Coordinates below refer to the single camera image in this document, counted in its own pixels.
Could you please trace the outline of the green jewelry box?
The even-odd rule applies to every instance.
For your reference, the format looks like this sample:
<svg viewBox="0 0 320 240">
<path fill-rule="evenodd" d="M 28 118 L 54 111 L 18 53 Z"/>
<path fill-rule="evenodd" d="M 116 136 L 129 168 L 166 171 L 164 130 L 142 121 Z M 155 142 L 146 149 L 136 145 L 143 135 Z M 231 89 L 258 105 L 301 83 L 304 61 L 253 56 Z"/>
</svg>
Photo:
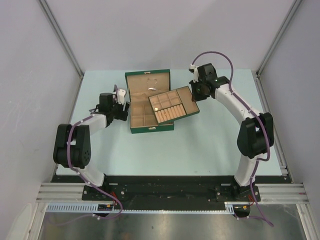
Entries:
<svg viewBox="0 0 320 240">
<path fill-rule="evenodd" d="M 130 100 L 130 131 L 132 134 L 173 131 L 175 125 L 159 125 L 149 97 L 171 89 L 169 69 L 131 71 L 124 74 Z"/>
</svg>

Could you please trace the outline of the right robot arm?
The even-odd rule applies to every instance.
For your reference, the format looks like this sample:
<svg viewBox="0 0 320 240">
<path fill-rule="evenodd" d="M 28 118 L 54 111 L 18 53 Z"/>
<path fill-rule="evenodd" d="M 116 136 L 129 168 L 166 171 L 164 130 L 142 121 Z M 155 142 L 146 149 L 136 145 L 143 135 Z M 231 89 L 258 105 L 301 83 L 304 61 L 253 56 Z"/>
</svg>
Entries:
<svg viewBox="0 0 320 240">
<path fill-rule="evenodd" d="M 219 77 L 211 63 L 190 65 L 193 74 L 190 81 L 193 101 L 212 97 L 221 103 L 240 125 L 236 144 L 240 151 L 240 162 L 230 187 L 231 196 L 242 201 L 253 189 L 259 162 L 270 159 L 270 148 L 274 144 L 274 120 L 269 112 L 260 113 L 244 101 L 233 90 L 231 80 Z"/>
</svg>

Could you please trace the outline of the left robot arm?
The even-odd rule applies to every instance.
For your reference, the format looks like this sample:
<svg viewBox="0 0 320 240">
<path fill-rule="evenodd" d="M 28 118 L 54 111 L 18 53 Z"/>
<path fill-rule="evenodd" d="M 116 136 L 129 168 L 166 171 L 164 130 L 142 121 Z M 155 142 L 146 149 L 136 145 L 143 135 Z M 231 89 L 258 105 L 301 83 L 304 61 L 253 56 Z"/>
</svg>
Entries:
<svg viewBox="0 0 320 240">
<path fill-rule="evenodd" d="M 111 188 L 104 184 L 105 174 L 91 161 L 91 136 L 107 128 L 113 120 L 128 119 L 130 103 L 125 101 L 127 91 L 114 89 L 112 93 L 101 93 L 99 103 L 90 109 L 90 115 L 74 124 L 57 127 L 53 161 L 74 171 L 87 185 L 94 187 L 93 194 L 100 200 L 110 196 Z"/>
</svg>

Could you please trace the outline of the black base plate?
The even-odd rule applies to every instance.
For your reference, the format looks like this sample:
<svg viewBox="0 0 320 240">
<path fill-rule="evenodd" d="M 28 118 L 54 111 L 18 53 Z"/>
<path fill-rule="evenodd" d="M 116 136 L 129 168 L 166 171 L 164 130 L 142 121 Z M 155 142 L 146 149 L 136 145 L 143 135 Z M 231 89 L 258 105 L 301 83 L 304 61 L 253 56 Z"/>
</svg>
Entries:
<svg viewBox="0 0 320 240">
<path fill-rule="evenodd" d="M 100 189 L 116 197 L 122 205 L 198 204 L 206 202 L 249 202 L 248 194 L 234 198 L 233 177 L 227 176 L 106 176 Z"/>
</svg>

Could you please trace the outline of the aluminium front rail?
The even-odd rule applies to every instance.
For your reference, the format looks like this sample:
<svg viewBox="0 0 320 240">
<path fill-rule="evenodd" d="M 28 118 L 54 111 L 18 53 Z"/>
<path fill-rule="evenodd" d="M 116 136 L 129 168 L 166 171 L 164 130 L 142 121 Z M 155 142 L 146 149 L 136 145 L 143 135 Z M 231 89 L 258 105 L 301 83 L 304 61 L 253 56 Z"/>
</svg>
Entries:
<svg viewBox="0 0 320 240">
<path fill-rule="evenodd" d="M 36 197 L 38 203 L 82 202 L 84 183 L 42 183 Z"/>
</svg>

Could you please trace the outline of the aluminium frame post left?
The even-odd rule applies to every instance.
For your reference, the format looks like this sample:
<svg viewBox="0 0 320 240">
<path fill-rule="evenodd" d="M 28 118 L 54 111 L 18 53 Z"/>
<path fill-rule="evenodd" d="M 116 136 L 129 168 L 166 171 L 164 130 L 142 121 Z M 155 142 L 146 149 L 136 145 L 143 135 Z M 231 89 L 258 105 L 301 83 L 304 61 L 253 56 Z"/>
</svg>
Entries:
<svg viewBox="0 0 320 240">
<path fill-rule="evenodd" d="M 75 72 L 77 73 L 80 80 L 83 80 L 84 77 L 84 71 L 82 70 L 65 34 L 63 33 L 63 30 L 55 17 L 50 5 L 48 4 L 47 0 L 37 0 L 37 3 L 40 6 L 40 9 L 42 10 L 43 14 L 45 15 L 50 27 L 52 28 L 54 34 L 56 35 L 63 51 L 65 52 L 67 58 L 71 62 Z"/>
</svg>

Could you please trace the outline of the aluminium frame post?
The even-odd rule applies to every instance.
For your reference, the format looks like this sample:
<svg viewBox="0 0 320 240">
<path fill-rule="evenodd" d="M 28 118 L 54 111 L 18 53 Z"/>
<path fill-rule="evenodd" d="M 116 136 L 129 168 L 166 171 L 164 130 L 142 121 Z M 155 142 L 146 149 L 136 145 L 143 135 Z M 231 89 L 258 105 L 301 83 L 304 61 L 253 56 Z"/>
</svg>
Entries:
<svg viewBox="0 0 320 240">
<path fill-rule="evenodd" d="M 77 73 L 80 80 L 83 80 L 84 77 L 84 71 L 82 70 L 65 34 L 63 33 L 63 30 L 55 17 L 50 5 L 48 4 L 47 0 L 37 0 L 37 3 L 40 6 L 40 9 L 42 10 L 43 14 L 45 15 L 50 27 L 52 28 L 54 34 L 56 35 L 63 51 L 65 52 L 67 58 L 71 62 L 75 72 Z"/>
<path fill-rule="evenodd" d="M 284 37 L 286 31 L 288 30 L 290 24 L 292 23 L 295 15 L 297 14 L 297 12 L 299 11 L 299 8 L 301 7 L 301 5 L 304 3 L 304 0 L 294 0 L 287 12 L 287 14 L 285 15 L 279 29 L 277 30 L 271 45 L 269 46 L 267 52 L 265 53 L 261 63 L 259 64 L 257 70 L 255 71 L 255 74 L 258 78 L 261 77 L 264 69 L 266 68 L 269 60 L 271 59 L 272 55 L 274 54 L 277 46 L 279 45 L 279 43 L 281 42 L 282 38 Z"/>
</svg>

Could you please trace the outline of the aluminium frame post right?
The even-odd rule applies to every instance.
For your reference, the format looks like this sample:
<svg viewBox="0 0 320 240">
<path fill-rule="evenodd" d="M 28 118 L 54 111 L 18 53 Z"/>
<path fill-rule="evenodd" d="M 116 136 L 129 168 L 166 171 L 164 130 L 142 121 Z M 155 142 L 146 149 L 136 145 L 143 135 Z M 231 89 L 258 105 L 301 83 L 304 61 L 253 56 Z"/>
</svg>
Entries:
<svg viewBox="0 0 320 240">
<path fill-rule="evenodd" d="M 297 14 L 297 12 L 299 11 L 299 8 L 301 7 L 301 5 L 304 3 L 304 0 L 294 0 L 287 12 L 287 14 L 285 15 L 279 29 L 277 30 L 271 45 L 269 46 L 267 52 L 265 53 L 261 63 L 259 64 L 257 70 L 255 71 L 255 74 L 258 78 L 261 77 L 264 69 L 266 68 L 269 60 L 271 59 L 272 55 L 274 54 L 277 46 L 279 45 L 279 43 L 281 42 L 282 38 L 284 37 L 286 31 L 288 30 L 290 24 L 292 23 L 295 15 Z"/>
</svg>

